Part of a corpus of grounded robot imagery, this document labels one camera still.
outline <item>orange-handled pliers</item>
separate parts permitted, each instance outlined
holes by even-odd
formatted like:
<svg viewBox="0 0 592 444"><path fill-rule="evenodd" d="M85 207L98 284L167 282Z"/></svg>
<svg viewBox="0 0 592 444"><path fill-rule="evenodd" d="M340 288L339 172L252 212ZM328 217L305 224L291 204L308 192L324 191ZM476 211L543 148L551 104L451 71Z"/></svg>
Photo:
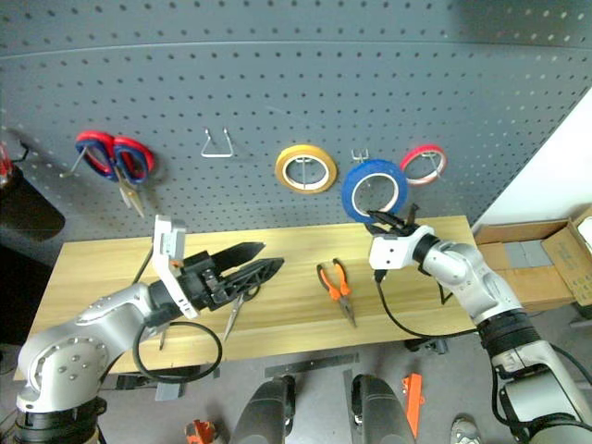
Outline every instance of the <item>orange-handled pliers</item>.
<svg viewBox="0 0 592 444"><path fill-rule="evenodd" d="M354 327L355 325L355 317L353 316L353 309L352 305L350 304L350 300L346 298L348 294L352 292L350 287L348 286L348 279L347 275L345 274L345 268L343 264L339 261L338 258L333 259L333 266L335 266L335 270L339 275L339 288L335 287L333 283L329 280L327 276L327 272L325 268L321 264L316 266L316 274L318 275L318 280L321 281L321 285L329 292L329 296L333 301L338 301L339 306L341 307L341 311L348 318L351 324Z"/></svg>

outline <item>tape roll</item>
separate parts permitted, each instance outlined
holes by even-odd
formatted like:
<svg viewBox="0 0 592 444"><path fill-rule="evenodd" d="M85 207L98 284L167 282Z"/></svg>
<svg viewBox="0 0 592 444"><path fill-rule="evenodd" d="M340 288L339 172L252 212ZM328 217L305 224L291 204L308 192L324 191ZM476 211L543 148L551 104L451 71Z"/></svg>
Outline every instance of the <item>tape roll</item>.
<svg viewBox="0 0 592 444"><path fill-rule="evenodd" d="M404 172L405 169L415 160L417 157L421 156L429 156L429 155L437 155L440 158L440 161L436 165L434 171L431 173L423 176L422 178L417 179L410 179L407 178L407 182L410 185L419 186L419 185L426 185L428 183L433 182L436 180L439 175L444 171L446 165L448 164L448 158L444 154L444 151L437 145L422 145L418 146L414 150L411 150L403 160L401 160L401 169Z"/></svg>
<svg viewBox="0 0 592 444"><path fill-rule="evenodd" d="M372 223L374 219L355 202L355 194L362 183L373 177L388 179L393 184L393 194L388 203L378 211L396 213L407 199L407 180L401 169L392 162L380 159L367 160L353 168L341 187L341 202L349 217L357 222Z"/></svg>
<svg viewBox="0 0 592 444"><path fill-rule="evenodd" d="M292 162L313 160L324 170L321 179L311 183L294 180L288 175ZM276 177L283 185L302 194L315 194L327 190L337 178L337 165L327 152L314 145L293 145L282 151L276 160Z"/></svg>

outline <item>blue tape roll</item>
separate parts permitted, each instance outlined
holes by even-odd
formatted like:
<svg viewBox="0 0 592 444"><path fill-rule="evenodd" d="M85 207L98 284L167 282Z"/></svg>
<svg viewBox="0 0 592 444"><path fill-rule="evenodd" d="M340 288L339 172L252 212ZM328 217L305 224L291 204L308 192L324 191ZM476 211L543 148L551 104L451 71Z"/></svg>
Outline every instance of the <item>blue tape roll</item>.
<svg viewBox="0 0 592 444"><path fill-rule="evenodd" d="M353 168L345 178L345 182L341 187L341 202L343 209L353 220L363 223L372 223L374 219L362 210L356 209L353 200L353 194L356 187L359 186L369 176L379 175L391 179L396 184L395 192L397 196L393 195L394 200L389 202L384 208L377 208L377 210L389 213L396 213L405 204L407 199L407 178L401 169L392 162L380 159L366 160L357 167Z"/></svg>

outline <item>wooden tabletop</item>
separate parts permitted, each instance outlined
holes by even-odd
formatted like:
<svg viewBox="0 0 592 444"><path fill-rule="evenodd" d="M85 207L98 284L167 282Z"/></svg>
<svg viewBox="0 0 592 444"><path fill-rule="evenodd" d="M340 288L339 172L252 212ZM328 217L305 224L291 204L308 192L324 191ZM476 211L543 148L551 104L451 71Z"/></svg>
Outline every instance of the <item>wooden tabletop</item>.
<svg viewBox="0 0 592 444"><path fill-rule="evenodd" d="M441 239L474 244L464 216L435 217L420 223L432 226ZM410 337L393 326L382 309L368 265L371 236L362 224L191 234L186 239L185 255L203 250L212 254L242 241L265 242L258 257L283 257L285 264L257 297L243 305L224 346L225 360ZM149 247L149 238L65 243L31 334L66 322L99 297L130 285ZM357 328L343 317L339 305L330 300L316 276L315 266L324 263L337 280L331 264L334 257L341 260L348 273ZM148 266L142 281L155 280L156 274ZM392 312L408 327L440 334L472 326L453 299L440 306L435 280L419 273L416 267L390 272L383 286ZM230 305L215 312L203 310L199 322L221 338ZM203 364L216 356L211 338L194 328L171 328L162 351L158 350L158 341L154 338L142 345L142 358L149 368ZM128 352L112 372L135 370Z"/></svg>

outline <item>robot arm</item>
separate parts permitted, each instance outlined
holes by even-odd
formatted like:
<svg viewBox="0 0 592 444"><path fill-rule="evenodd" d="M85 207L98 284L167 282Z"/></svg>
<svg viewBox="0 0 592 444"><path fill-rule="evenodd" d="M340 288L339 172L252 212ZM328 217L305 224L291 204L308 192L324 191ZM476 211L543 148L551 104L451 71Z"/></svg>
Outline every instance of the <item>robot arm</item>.
<svg viewBox="0 0 592 444"><path fill-rule="evenodd" d="M17 443L95 443L97 417L106 409L97 397L117 358L142 340L158 334L170 321L199 310L215 310L273 277L283 259L251 261L265 246L244 242L210 256L183 258L184 227L156 217L153 264L162 280L136 283L104 296L76 318L49 328L25 343L18 367L27 385L17 398Z"/></svg>
<svg viewBox="0 0 592 444"><path fill-rule="evenodd" d="M390 230L367 226L374 235L370 265L386 273L419 264L420 271L452 291L470 315L492 368L507 381L499 391L507 419L500 419L516 438L565 444L591 440L589 430L567 425L592 425L586 399L552 347L538 336L508 283L487 266L482 254L472 245L440 240L431 227L415 224L414 216L404 222L384 213L371 215Z"/></svg>

